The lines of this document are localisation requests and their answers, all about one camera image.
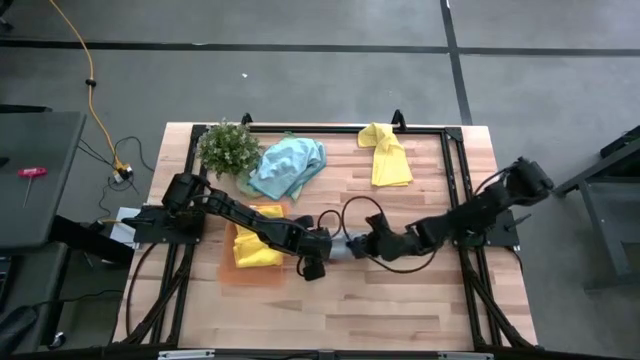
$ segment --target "blue cloth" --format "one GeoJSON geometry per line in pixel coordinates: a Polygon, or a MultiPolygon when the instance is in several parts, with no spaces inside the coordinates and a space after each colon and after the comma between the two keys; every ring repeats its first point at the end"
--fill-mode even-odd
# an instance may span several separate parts
{"type": "Polygon", "coordinates": [[[260,159],[249,185],[272,200],[297,197],[307,181],[327,165],[324,145],[313,139],[289,137],[272,145],[260,159]]]}

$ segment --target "yellow towel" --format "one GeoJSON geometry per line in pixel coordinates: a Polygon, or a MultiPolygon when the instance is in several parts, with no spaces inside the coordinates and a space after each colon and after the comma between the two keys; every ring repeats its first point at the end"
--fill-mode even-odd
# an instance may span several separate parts
{"type": "Polygon", "coordinates": [[[358,146],[376,147],[373,153],[372,185],[407,186],[413,180],[404,146],[398,142],[390,124],[371,123],[360,130],[358,146]]]}
{"type": "MultiPolygon", "coordinates": [[[[261,205],[255,210],[266,217],[283,217],[282,206],[261,205]]],[[[234,240],[233,256],[239,268],[254,266],[282,265],[282,253],[270,249],[260,241],[258,235],[251,230],[236,225],[238,235],[234,240]]]]}

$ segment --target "wooden tabletop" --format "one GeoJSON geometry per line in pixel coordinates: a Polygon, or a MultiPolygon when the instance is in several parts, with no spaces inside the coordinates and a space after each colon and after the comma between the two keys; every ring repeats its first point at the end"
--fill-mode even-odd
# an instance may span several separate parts
{"type": "MultiPolygon", "coordinates": [[[[160,200],[174,174],[184,169],[191,123],[169,123],[165,130],[151,185],[149,203],[160,200]]],[[[474,186],[496,171],[489,130],[484,126],[462,127],[471,180],[474,186]]],[[[360,149],[355,134],[308,134],[325,144],[327,167],[307,183],[290,215],[318,215],[327,209],[340,210],[353,196],[368,195],[384,208],[391,227],[401,231],[405,224],[425,216],[439,215],[449,207],[442,150],[437,136],[398,135],[407,153],[414,181],[407,187],[371,186],[373,149],[360,149]]],[[[276,143],[282,134],[257,135],[263,145],[276,143]]],[[[457,159],[455,147],[451,146],[457,159]]],[[[459,165],[455,164],[457,183],[459,165]]],[[[196,160],[194,169],[199,169],[196,160]]],[[[232,181],[212,186],[250,203],[232,181]]],[[[376,208],[366,201],[354,201],[347,210],[349,230],[368,230],[364,217],[376,208]]],[[[333,232],[337,221],[326,218],[333,232]]],[[[326,277],[306,282],[295,271],[295,258],[287,257],[286,281],[280,287],[226,285],[217,281],[225,220],[208,216],[205,234],[197,246],[189,281],[180,333],[180,347],[358,349],[358,350],[470,350],[472,342],[462,285],[460,262],[449,245],[438,252],[433,263],[413,274],[394,274],[367,259],[331,263],[326,277]]],[[[157,246],[142,266],[134,285],[131,319],[133,327],[144,317],[158,296],[168,246],[157,246]]],[[[514,255],[501,248],[487,248],[491,282],[496,302],[513,325],[529,341],[535,333],[525,287],[514,255]]],[[[137,251],[131,272],[142,251],[137,251]]],[[[408,269],[426,257],[407,257],[390,265],[408,269]]],[[[125,337],[123,301],[116,335],[125,337]]],[[[483,335],[489,339],[486,312],[478,306],[483,335]]],[[[173,314],[168,306],[163,339],[173,314]]]]}

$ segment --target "concrete floor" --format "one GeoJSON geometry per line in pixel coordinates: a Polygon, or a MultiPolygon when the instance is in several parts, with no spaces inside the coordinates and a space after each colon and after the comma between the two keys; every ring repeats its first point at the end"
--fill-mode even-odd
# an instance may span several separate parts
{"type": "MultiPolygon", "coordinates": [[[[59,0],[85,38],[110,41],[245,44],[446,45],[438,0],[59,0]]],[[[628,0],[450,0],[460,46],[638,48],[640,2],[628,0]]],[[[73,40],[45,1],[18,1],[6,18],[12,37],[73,40]]],[[[417,124],[460,124],[448,55],[93,51],[95,105],[115,139],[143,142],[155,163],[168,121],[388,121],[400,108],[417,124]]],[[[557,184],[638,124],[640,58],[462,56],[473,123],[490,127],[501,166],[537,160],[557,184]]],[[[0,103],[87,112],[87,63],[78,50],[0,48],[0,103]]],[[[108,154],[97,125],[83,138],[108,154]]],[[[138,206],[152,174],[131,161],[140,190],[109,192],[106,207],[138,206]]],[[[78,221],[97,207],[108,168],[78,153],[60,211],[78,221]]],[[[640,289],[585,294],[610,273],[582,200],[549,199],[519,228],[527,292],[542,346],[640,357],[640,289]]],[[[79,319],[88,312],[70,316],[79,319]]],[[[92,323],[84,341],[106,342],[113,320],[92,323]]]]}

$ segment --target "potted plant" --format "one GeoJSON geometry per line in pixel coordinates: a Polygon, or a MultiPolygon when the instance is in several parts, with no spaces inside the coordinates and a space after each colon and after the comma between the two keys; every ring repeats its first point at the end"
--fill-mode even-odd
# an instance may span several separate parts
{"type": "Polygon", "coordinates": [[[260,151],[258,139],[246,126],[226,121],[212,126],[198,143],[202,165],[215,172],[218,180],[223,174],[235,177],[255,169],[260,161],[260,151]]]}

